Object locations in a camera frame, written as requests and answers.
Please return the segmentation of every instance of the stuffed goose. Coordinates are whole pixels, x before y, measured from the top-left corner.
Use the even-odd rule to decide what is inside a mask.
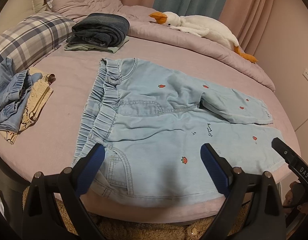
[[[252,63],[257,59],[249,54],[241,53],[239,43],[235,35],[221,22],[202,15],[178,16],[173,12],[155,12],[150,14],[158,24],[170,27],[185,33],[215,41],[228,49],[235,51],[244,59]]]

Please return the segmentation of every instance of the green folded garment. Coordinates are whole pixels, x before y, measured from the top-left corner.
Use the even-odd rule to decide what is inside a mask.
[[[66,44],[64,50],[99,50],[99,51],[106,51],[110,53],[115,53],[123,46],[124,43],[126,43],[130,38],[128,36],[125,37],[125,39],[117,46],[117,47],[99,47],[95,46],[89,43],[77,43],[77,44]]]

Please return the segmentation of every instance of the plush toy head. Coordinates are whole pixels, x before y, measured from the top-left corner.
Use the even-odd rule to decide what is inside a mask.
[[[154,18],[158,24],[165,26],[180,26],[181,19],[180,17],[173,12],[155,12],[150,14],[150,17]]]

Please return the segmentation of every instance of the orange beak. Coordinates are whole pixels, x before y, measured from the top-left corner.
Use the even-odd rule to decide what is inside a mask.
[[[150,17],[154,18],[158,24],[166,23],[167,15],[161,12],[151,13]]]

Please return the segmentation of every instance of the yellow patterned garment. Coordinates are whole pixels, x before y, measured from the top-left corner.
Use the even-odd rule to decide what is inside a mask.
[[[45,105],[46,101],[52,94],[53,90],[50,88],[51,81],[55,78],[54,74],[46,74],[35,67],[29,68],[30,75],[35,73],[41,73],[42,78],[35,82],[31,88],[29,99],[27,100],[27,106],[25,107],[22,122],[20,125],[20,131],[25,130],[30,125],[34,124]],[[6,141],[13,144],[18,136],[18,133],[0,131],[0,134]]]

